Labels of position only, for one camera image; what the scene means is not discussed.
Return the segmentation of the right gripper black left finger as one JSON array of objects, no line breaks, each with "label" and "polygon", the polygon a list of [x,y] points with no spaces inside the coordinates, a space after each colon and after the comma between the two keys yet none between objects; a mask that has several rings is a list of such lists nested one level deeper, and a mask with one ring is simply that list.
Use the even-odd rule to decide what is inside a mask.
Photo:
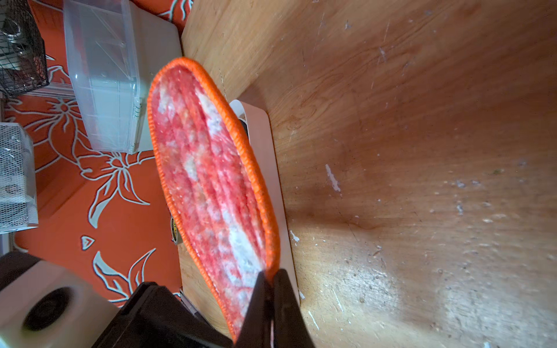
[{"label": "right gripper black left finger", "polygon": [[274,291],[265,277],[265,272],[260,272],[255,283],[242,330],[234,344],[236,348],[271,347],[271,324],[274,319],[273,295]]}]

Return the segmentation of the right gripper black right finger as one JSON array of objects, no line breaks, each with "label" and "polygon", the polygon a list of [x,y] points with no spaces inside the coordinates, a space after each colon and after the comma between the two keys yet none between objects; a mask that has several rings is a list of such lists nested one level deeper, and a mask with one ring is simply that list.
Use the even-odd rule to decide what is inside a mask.
[{"label": "right gripper black right finger", "polygon": [[274,347],[314,348],[306,328],[297,297],[294,294],[288,272],[279,270],[274,276]]}]

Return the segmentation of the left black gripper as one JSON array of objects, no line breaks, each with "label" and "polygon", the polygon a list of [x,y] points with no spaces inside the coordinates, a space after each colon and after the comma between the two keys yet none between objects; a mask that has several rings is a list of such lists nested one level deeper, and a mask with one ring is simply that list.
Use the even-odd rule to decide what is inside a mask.
[{"label": "left black gripper", "polygon": [[144,282],[120,308],[94,347],[232,347],[166,287]]}]

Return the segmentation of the red insole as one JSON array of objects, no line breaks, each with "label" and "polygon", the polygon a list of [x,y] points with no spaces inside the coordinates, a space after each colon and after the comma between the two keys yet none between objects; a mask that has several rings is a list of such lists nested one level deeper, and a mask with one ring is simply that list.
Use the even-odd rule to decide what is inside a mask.
[{"label": "red insole", "polygon": [[165,201],[232,339],[258,276],[280,268],[271,197],[239,118],[200,63],[180,57],[152,81],[147,119]]}]

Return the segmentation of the white plastic storage tray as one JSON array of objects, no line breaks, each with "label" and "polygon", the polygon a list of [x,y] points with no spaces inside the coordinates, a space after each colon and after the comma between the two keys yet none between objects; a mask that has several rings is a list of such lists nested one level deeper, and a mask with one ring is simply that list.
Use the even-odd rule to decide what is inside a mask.
[{"label": "white plastic storage tray", "polygon": [[299,293],[292,254],[292,246],[296,246],[299,239],[287,227],[270,119],[264,110],[246,102],[235,99],[229,105],[245,125],[250,145],[267,185],[280,234],[280,267],[288,272],[294,294],[300,302],[304,297]]}]

